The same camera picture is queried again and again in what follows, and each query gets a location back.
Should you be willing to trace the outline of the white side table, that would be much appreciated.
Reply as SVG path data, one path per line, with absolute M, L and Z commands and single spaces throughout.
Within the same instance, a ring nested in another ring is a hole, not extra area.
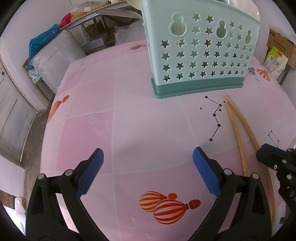
M 86 13 L 74 21 L 67 24 L 61 30 L 70 31 L 80 27 L 85 37 L 85 42 L 81 44 L 84 52 L 101 47 L 110 40 L 110 28 L 107 25 L 106 19 L 109 19 L 120 26 L 125 26 L 126 23 L 121 21 L 121 18 L 129 19 L 131 24 L 135 21 L 142 20 L 142 15 L 139 10 L 131 6 L 127 1 L 118 1 L 116 3 L 106 3 L 98 8 Z M 95 36 L 90 37 L 85 25 L 90 23 L 95 30 Z

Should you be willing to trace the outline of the red bag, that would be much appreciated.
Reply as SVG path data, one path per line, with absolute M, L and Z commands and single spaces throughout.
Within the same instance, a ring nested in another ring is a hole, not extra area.
M 63 27 L 65 27 L 66 25 L 68 25 L 71 22 L 72 19 L 72 13 L 69 12 L 67 13 L 67 15 L 65 15 L 62 20 L 60 21 L 60 29 L 62 29 Z

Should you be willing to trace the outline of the white rice bag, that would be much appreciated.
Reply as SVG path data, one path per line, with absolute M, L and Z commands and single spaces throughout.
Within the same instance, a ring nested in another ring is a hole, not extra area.
M 276 47 L 272 47 L 264 60 L 264 67 L 277 79 L 285 69 L 288 58 Z

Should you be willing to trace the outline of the wooden chopstick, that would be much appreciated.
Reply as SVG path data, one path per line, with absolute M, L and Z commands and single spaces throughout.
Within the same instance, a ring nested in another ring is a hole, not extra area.
M 241 157 L 241 163 L 242 163 L 242 168 L 243 168 L 243 175 L 244 176 L 249 176 L 249 169 L 248 169 L 248 162 L 247 162 L 247 157 L 246 157 L 246 153 L 245 153 L 245 149 L 244 149 L 244 145 L 243 145 L 243 141 L 241 138 L 241 134 L 234 116 L 234 112 L 232 111 L 232 108 L 230 106 L 230 102 L 226 101 L 225 103 L 233 129 L 234 129 L 234 133 L 236 136 L 236 140 L 238 143 L 238 147 L 239 147 L 239 151 L 240 151 L 240 157 Z
M 271 214 L 271 222 L 275 222 L 275 198 L 274 198 L 274 190 L 273 190 L 273 183 L 271 180 L 271 176 L 267 166 L 264 166 L 262 163 L 258 162 L 256 159 L 256 153 L 260 149 L 260 145 L 251 130 L 247 120 L 245 119 L 244 115 L 241 113 L 239 108 L 236 104 L 231 100 L 231 98 L 224 94 L 224 98 L 226 101 L 230 102 L 230 106 L 232 111 L 234 112 L 234 116 L 241 134 L 241 138 L 243 141 L 247 162 L 248 162 L 248 169 L 249 175 L 252 171 L 258 171 L 259 175 L 263 179 L 263 187 L 267 195 L 267 200 L 269 204 L 270 214 Z

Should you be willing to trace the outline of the white door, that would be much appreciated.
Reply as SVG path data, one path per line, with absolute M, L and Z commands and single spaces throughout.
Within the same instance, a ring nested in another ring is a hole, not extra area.
M 1 155 L 21 167 L 23 148 L 37 112 L 17 89 L 3 63 L 0 88 Z

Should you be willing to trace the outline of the large wrapped white bundle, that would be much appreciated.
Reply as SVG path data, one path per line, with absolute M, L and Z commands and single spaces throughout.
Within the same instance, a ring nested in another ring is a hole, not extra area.
M 57 93 L 70 64 L 86 54 L 69 31 L 62 31 L 31 60 L 46 85 Z

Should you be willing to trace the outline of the pink balloon tablecloth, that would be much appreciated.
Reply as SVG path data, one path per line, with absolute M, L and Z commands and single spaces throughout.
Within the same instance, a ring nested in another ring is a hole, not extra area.
M 192 153 L 201 147 L 222 168 L 242 175 L 225 96 L 260 145 L 295 146 L 295 108 L 281 86 L 254 74 L 243 87 L 158 99 L 145 41 L 114 46 L 73 62 L 47 122 L 41 172 L 61 175 L 104 151 L 82 202 L 109 240 L 188 240 L 211 209 Z

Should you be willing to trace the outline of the mint green utensil holder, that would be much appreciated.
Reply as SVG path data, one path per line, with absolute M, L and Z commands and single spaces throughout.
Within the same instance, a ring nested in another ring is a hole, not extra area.
M 220 1 L 141 1 L 157 98 L 240 88 L 260 20 Z

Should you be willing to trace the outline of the blue plastic bag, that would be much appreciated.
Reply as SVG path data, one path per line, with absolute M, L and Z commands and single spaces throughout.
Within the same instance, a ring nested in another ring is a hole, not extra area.
M 27 60 L 26 68 L 28 70 L 34 68 L 31 64 L 31 60 L 43 49 L 49 42 L 51 42 L 59 33 L 60 26 L 53 24 L 47 31 L 41 33 L 37 37 L 34 37 L 29 42 L 29 57 Z

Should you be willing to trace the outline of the white pillow under table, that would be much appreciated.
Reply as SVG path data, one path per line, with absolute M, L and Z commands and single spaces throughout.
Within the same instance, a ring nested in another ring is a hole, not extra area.
M 145 40 L 145 31 L 142 21 L 136 21 L 129 26 L 114 27 L 115 45 Z

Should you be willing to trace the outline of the cardboard box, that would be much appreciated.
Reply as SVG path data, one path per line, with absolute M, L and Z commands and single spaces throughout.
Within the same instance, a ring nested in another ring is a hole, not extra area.
M 267 47 L 271 49 L 276 47 L 281 53 L 288 58 L 287 64 L 295 70 L 295 45 L 288 39 L 284 38 L 281 34 L 270 29 L 267 41 Z

